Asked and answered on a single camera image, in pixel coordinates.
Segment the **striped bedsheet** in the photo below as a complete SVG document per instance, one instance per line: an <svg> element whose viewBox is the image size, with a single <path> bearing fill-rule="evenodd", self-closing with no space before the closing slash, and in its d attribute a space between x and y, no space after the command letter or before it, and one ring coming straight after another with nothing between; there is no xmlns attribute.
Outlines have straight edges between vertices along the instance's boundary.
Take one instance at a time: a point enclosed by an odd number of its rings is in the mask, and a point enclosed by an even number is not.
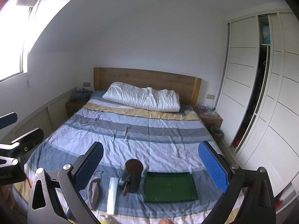
<svg viewBox="0 0 299 224"><path fill-rule="evenodd" d="M58 170L74 163L95 141L104 146L104 157L97 167L100 196L94 215L101 223L158 223L163 217L179 223L201 223L220 198L201 159L198 144L208 141L219 148L190 106L182 106L183 114L135 109L93 97L65 124L56 130L33 152L25 164L28 180L14 185L18 204L27 209L30 187L37 168ZM139 159L144 166L139 191L122 196L117 192L115 215L107 215L108 187L111 177L120 177L125 162ZM143 183L146 171L191 172L198 199L183 203L144 203ZM80 191L87 199L87 191ZM67 204L61 192L58 197L63 208ZM242 203L240 195L227 220L234 220Z"/></svg>

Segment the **brown lid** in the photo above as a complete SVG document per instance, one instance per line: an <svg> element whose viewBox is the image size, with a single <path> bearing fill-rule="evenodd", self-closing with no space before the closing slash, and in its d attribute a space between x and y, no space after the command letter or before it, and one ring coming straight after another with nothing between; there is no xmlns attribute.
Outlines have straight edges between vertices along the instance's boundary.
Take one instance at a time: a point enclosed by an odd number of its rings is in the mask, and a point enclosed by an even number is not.
<svg viewBox="0 0 299 224"><path fill-rule="evenodd" d="M139 161L138 159L134 159L134 158L129 159L126 162L125 168L126 168L127 172L132 175L140 174L143 171L143 165L142 165L141 161Z"/></svg>

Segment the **human hand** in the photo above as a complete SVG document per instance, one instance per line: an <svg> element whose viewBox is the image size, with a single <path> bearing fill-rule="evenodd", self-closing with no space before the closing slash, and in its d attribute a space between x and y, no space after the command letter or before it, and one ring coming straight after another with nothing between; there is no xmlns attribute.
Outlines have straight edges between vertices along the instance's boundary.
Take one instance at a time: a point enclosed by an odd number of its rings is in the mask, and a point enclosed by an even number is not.
<svg viewBox="0 0 299 224"><path fill-rule="evenodd" d="M10 185L1 185L0 191L2 193L3 199L6 201L8 207L12 210L15 206L15 199L13 193L10 189Z"/></svg>
<svg viewBox="0 0 299 224"><path fill-rule="evenodd" d="M159 221L158 224L174 224L171 220L169 220L168 218L163 218Z"/></svg>

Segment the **green tray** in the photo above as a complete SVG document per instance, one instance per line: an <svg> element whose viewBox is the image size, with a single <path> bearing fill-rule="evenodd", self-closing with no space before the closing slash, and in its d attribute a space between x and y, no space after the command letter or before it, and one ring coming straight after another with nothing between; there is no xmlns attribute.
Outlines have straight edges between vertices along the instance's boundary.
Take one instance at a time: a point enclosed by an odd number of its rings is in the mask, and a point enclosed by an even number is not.
<svg viewBox="0 0 299 224"><path fill-rule="evenodd" d="M171 203L197 199L192 174L147 172L144 202Z"/></svg>

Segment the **silver screw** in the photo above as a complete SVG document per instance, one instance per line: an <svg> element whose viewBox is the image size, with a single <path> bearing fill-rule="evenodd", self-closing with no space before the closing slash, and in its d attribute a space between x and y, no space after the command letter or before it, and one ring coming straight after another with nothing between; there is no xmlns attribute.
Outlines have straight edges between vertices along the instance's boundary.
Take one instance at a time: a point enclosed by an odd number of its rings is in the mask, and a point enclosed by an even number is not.
<svg viewBox="0 0 299 224"><path fill-rule="evenodd" d="M261 173L265 173L266 172L266 169L264 167L260 167L260 172Z"/></svg>
<svg viewBox="0 0 299 224"><path fill-rule="evenodd" d="M44 169L42 167L39 167L37 170L36 170L36 173L37 174L40 174L44 171Z"/></svg>
<svg viewBox="0 0 299 224"><path fill-rule="evenodd" d="M70 164L65 164L64 166L63 166L63 169L64 170L69 170L71 168L71 165Z"/></svg>
<svg viewBox="0 0 299 224"><path fill-rule="evenodd" d="M13 165L17 165L18 164L18 160L17 159L14 159L11 163L13 164Z"/></svg>
<svg viewBox="0 0 299 224"><path fill-rule="evenodd" d="M231 168L232 168L232 169L239 169L239 165L236 164L236 163L233 163L233 164L231 165Z"/></svg>

